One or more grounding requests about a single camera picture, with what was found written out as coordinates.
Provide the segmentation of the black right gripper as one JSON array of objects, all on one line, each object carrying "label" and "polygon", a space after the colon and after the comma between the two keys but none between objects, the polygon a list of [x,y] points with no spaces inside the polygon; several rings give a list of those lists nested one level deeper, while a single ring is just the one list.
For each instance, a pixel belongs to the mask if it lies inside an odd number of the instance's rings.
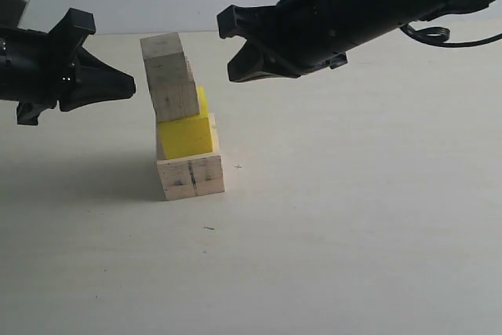
[{"label": "black right gripper", "polygon": [[230,5],[220,38],[247,40],[227,64],[231,82],[299,78],[347,63],[347,52],[441,9],[446,0],[280,0]]}]

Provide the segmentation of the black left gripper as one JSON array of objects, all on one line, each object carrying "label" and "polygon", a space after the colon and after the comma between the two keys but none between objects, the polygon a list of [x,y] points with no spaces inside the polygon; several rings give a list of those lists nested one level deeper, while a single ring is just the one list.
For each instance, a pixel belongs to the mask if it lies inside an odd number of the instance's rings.
[{"label": "black left gripper", "polygon": [[1,99],[17,103],[19,125],[36,126],[57,102],[69,112],[136,93],[133,76],[80,47],[95,33],[94,15],[74,8],[49,33],[1,28]]}]

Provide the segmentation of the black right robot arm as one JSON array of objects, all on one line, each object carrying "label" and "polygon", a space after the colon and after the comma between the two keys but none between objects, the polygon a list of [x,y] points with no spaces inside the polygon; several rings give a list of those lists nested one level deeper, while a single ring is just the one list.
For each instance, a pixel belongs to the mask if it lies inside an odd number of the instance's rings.
[{"label": "black right robot arm", "polygon": [[347,53],[399,29],[430,46],[449,47],[449,32],[415,30],[416,21],[487,9],[496,0],[279,0],[274,5],[230,5],[217,16],[221,38],[245,44],[228,62],[232,82],[299,78],[347,63]]}]

